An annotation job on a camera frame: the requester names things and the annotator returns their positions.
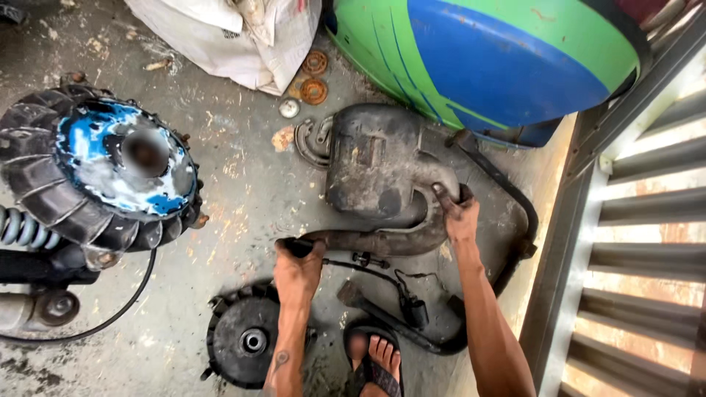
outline hand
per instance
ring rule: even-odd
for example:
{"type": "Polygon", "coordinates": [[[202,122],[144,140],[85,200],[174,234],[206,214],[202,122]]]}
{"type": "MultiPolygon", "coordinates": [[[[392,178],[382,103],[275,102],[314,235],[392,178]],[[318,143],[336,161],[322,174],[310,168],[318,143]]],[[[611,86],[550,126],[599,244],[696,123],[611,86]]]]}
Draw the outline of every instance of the hand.
{"type": "Polygon", "coordinates": [[[309,255],[297,258],[286,248],[284,240],[279,239],[275,242],[275,251],[275,285],[282,309],[309,310],[321,280],[321,263],[326,253],[326,244],[317,240],[309,255]]]}
{"type": "Polygon", "coordinates": [[[459,243],[476,242],[476,228],[478,226],[478,212],[481,205],[473,197],[471,189],[468,186],[461,184],[461,202],[456,204],[448,195],[448,190],[440,184],[431,185],[436,198],[441,204],[441,208],[445,214],[446,232],[451,244],[456,247],[459,243]]]}

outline rusty washer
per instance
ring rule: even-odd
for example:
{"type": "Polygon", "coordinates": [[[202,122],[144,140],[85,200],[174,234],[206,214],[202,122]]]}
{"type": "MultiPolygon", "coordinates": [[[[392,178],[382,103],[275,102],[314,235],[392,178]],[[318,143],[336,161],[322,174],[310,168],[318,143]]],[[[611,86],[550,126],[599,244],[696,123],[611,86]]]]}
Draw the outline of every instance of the rusty washer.
{"type": "Polygon", "coordinates": [[[310,78],[301,84],[301,100],[310,105],[322,103],[327,94],[326,84],[317,78],[310,78]]]}
{"type": "Polygon", "coordinates": [[[306,58],[304,58],[304,63],[301,64],[301,70],[312,76],[319,76],[326,71],[328,66],[328,57],[321,51],[312,49],[306,58]]]}

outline coil spring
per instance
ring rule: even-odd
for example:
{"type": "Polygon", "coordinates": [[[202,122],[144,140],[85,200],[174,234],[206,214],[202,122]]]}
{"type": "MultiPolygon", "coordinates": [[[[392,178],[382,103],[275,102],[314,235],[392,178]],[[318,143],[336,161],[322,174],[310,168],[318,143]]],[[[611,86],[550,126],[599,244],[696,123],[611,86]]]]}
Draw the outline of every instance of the coil spring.
{"type": "Polygon", "coordinates": [[[0,242],[5,245],[17,243],[32,248],[52,249],[59,243],[61,236],[47,230],[28,213],[17,208],[0,206],[0,242]]]}

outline dirty floor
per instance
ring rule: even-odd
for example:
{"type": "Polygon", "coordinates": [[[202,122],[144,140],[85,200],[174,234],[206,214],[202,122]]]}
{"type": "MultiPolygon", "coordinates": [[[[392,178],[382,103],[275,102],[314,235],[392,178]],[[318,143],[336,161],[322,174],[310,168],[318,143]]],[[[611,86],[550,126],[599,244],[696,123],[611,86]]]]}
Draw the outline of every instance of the dirty floor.
{"type": "MultiPolygon", "coordinates": [[[[0,109],[31,91],[56,86],[65,71],[85,71],[97,87],[134,98],[172,128],[191,134],[191,154],[201,164],[205,182],[203,210],[211,220],[158,251],[155,273],[139,302],[103,332],[69,345],[0,345],[0,396],[255,396],[255,391],[243,391],[217,377],[199,380],[208,362],[208,300],[270,276],[272,245],[278,237],[356,227],[326,206],[324,172],[304,162],[294,144],[283,146],[277,139],[273,144],[273,136],[304,118],[318,122],[354,103],[391,101],[352,69],[322,34],[314,47],[330,58],[323,77],[330,87],[328,99],[317,107],[303,104],[299,116],[286,120],[277,112],[279,98],[209,76],[174,53],[122,1],[22,3],[30,12],[28,22],[21,27],[0,25],[0,109]],[[144,69],[165,57],[173,59],[168,69],[144,69]]],[[[546,233],[573,120],[567,117],[540,150],[481,148],[534,202],[541,220],[538,246],[546,233]]],[[[452,165],[480,200],[478,244],[492,279],[510,240],[525,227],[522,211],[461,153],[444,149],[440,137],[425,136],[423,147],[452,165]]],[[[0,194],[0,203],[12,205],[7,191],[0,194]]],[[[449,248],[444,244],[417,258],[394,260],[393,266],[437,272],[444,287],[460,295],[449,248]]],[[[500,299],[516,333],[540,254],[522,264],[500,299]]],[[[345,259],[344,254],[331,255],[345,259]]],[[[129,254],[94,285],[71,287],[81,299],[81,311],[56,334],[83,331],[110,317],[133,294],[147,259],[147,253],[129,254]]],[[[384,282],[347,269],[324,268],[313,303],[312,324],[319,339],[304,364],[306,396],[337,396],[344,388],[349,367],[341,330],[361,316],[335,299],[349,278],[361,284],[371,300],[399,314],[395,292],[384,282]]],[[[457,321],[441,304],[436,280],[411,280],[409,285],[427,302],[428,335],[441,339],[456,332],[457,321]]],[[[408,396],[476,393],[467,353],[439,357],[404,339],[401,345],[408,396]]]]}

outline flip-flop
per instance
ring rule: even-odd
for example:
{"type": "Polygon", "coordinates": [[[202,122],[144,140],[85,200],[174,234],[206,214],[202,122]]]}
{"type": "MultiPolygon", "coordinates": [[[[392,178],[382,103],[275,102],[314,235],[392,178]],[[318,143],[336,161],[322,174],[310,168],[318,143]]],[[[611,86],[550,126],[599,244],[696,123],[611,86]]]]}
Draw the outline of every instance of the flip-flop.
{"type": "MultiPolygon", "coordinates": [[[[388,343],[392,343],[395,350],[400,349],[400,343],[397,341],[397,337],[395,337],[395,334],[385,324],[375,319],[352,321],[348,323],[343,330],[343,343],[346,350],[346,357],[348,358],[348,364],[351,368],[353,368],[353,362],[351,361],[348,351],[348,345],[351,338],[355,335],[365,335],[368,342],[372,335],[377,335],[385,339],[388,343]]],[[[356,392],[355,396],[359,396],[361,390],[363,390],[363,386],[371,382],[378,385],[380,389],[383,389],[390,397],[404,397],[405,389],[402,387],[402,365],[400,365],[400,381],[397,382],[390,372],[387,372],[380,365],[373,362],[367,353],[362,361],[362,364],[360,364],[360,367],[358,367],[354,373],[354,381],[351,384],[356,392]]]]}

